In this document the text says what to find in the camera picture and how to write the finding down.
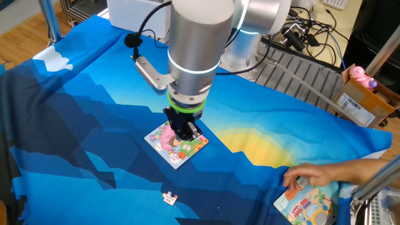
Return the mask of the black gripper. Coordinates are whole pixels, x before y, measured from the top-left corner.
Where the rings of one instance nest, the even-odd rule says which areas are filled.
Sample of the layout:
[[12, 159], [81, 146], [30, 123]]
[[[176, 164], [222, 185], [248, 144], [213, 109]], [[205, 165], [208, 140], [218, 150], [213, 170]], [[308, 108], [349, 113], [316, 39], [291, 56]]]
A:
[[194, 113], [185, 113], [177, 111], [172, 106], [168, 106], [162, 111], [171, 124], [178, 124], [176, 127], [176, 136], [180, 141], [187, 141], [188, 138], [196, 139], [203, 133], [196, 125], [196, 121], [203, 115], [202, 110]]

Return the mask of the person's right hand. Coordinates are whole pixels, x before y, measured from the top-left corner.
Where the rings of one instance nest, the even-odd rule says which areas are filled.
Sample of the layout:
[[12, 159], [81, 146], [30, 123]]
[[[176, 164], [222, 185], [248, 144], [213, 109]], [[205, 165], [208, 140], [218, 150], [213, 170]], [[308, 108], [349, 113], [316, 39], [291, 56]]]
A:
[[284, 174], [283, 186], [290, 191], [299, 189], [296, 182], [298, 177], [307, 179], [308, 184], [313, 186], [326, 186], [334, 180], [337, 174], [337, 167], [333, 164], [315, 165], [310, 163], [290, 167]]

